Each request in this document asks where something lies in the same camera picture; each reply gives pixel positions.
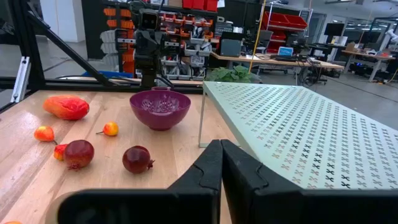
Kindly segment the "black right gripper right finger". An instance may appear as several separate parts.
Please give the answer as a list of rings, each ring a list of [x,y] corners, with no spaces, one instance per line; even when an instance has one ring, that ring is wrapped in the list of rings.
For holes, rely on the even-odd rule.
[[[398,224],[398,190],[310,190],[222,140],[233,224]]]

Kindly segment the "yellow orange small pear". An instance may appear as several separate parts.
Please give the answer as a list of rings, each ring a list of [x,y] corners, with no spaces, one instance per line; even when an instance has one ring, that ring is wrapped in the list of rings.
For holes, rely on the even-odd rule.
[[[34,137],[36,140],[43,142],[53,142],[55,145],[58,143],[55,141],[55,134],[50,126],[40,126],[34,131]]]

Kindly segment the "green leafy plant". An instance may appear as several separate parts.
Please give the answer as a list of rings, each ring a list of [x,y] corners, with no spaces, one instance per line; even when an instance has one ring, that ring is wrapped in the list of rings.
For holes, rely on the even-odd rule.
[[[251,73],[248,68],[237,65],[232,69],[219,67],[206,75],[205,81],[210,82],[234,82],[234,83],[261,83],[259,75]]]

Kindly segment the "black computer monitor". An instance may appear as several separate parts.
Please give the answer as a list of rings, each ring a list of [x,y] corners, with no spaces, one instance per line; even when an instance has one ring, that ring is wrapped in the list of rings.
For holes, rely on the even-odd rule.
[[[345,28],[344,23],[328,23],[324,34],[327,36],[340,36]]]

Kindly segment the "small wooden desk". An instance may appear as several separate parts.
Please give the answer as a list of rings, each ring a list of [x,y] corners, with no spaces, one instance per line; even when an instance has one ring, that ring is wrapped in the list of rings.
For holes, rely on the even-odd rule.
[[[345,65],[345,68],[343,70],[343,73],[348,73],[349,70],[349,66],[352,63],[364,63],[366,65],[371,65],[373,67],[372,73],[368,79],[369,82],[373,82],[374,77],[376,76],[377,71],[381,68],[381,63],[383,61],[389,61],[389,60],[395,60],[395,57],[391,57],[391,56],[382,56],[382,55],[369,55],[369,54],[365,54],[365,53],[361,53],[361,52],[352,52],[352,51],[348,51],[348,50],[342,50],[342,53],[348,54],[348,61]],[[359,60],[359,59],[354,59],[355,56],[361,56],[361,57],[365,57],[365,58],[371,58],[374,59],[375,62],[366,62],[364,60]]]

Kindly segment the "small red orange fruit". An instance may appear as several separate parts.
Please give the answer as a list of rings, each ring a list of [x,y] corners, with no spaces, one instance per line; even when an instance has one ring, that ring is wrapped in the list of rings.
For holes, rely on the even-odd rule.
[[[58,161],[63,161],[64,160],[64,152],[68,144],[58,144],[55,146],[53,156],[56,160]]]

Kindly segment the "blue plastic bin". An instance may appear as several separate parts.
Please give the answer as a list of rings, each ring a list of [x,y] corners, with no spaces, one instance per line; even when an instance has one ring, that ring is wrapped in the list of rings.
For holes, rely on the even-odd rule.
[[[126,73],[126,72],[99,71],[98,73],[102,74],[107,78],[111,77],[134,78],[133,73]]]

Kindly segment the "dark red pomegranate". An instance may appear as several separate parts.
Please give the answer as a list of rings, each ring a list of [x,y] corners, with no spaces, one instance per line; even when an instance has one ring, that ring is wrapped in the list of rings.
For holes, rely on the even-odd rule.
[[[93,145],[86,140],[70,142],[63,153],[63,160],[68,169],[79,170],[86,167],[93,159],[95,150]]]
[[[133,146],[123,154],[123,166],[133,174],[143,173],[153,168],[155,160],[151,159],[150,152],[143,146]]]

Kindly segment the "grey equipment box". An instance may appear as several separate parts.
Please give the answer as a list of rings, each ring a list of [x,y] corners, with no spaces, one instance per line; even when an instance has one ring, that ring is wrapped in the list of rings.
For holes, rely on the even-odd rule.
[[[244,34],[223,32],[220,38],[220,55],[224,57],[239,57]]]

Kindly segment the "large red orange mango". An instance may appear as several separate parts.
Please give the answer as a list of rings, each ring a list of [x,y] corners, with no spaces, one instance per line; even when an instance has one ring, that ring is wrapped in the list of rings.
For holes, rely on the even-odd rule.
[[[79,120],[88,114],[90,106],[78,96],[58,95],[48,97],[43,103],[43,109],[60,119]]]

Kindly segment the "silver aluminium bracket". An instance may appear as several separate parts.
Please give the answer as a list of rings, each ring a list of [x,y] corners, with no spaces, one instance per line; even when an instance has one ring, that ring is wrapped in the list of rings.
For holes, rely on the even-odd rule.
[[[25,98],[30,68],[30,57],[21,57],[16,81],[11,95],[11,103],[19,103]]]

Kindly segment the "long wooden desk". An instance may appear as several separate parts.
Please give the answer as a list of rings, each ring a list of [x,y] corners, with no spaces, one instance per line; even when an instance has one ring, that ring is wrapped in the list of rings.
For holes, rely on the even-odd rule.
[[[225,60],[228,62],[227,66],[224,68],[232,69],[233,66],[241,65],[249,69],[251,72],[252,67],[266,67],[269,70],[278,69],[293,69],[299,68],[299,72],[295,72],[295,79],[297,85],[302,85],[305,87],[311,87],[312,85],[320,81],[322,72],[328,69],[343,70],[344,67],[341,65],[335,65],[328,62],[323,62],[307,57],[305,59],[296,59],[292,57],[290,59],[280,60],[278,55],[245,55],[239,57],[224,57],[220,56],[214,52],[211,56],[218,60]]]

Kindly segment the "purple plastic colander bowl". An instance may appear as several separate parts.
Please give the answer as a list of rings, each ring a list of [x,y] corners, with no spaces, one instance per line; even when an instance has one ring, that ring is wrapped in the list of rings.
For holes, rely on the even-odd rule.
[[[166,131],[184,119],[191,100],[170,87],[153,87],[132,95],[129,103],[141,123],[155,131]]]

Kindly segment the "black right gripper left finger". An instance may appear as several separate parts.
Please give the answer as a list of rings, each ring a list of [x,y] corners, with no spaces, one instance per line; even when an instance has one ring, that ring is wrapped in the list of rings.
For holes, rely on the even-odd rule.
[[[223,147],[213,140],[166,189],[89,189],[67,197],[58,224],[219,224]]]

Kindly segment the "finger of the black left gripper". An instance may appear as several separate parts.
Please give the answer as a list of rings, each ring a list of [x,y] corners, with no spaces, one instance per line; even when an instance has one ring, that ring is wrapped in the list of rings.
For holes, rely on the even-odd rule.
[[[143,36],[142,32],[136,31],[136,69],[141,71],[141,86],[143,88],[149,87],[149,79],[147,77],[149,59],[146,54],[147,39]]]
[[[150,42],[150,75],[149,75],[149,88],[157,86],[156,79],[161,74],[161,62],[160,62],[160,44],[157,40],[157,32],[149,31]]]

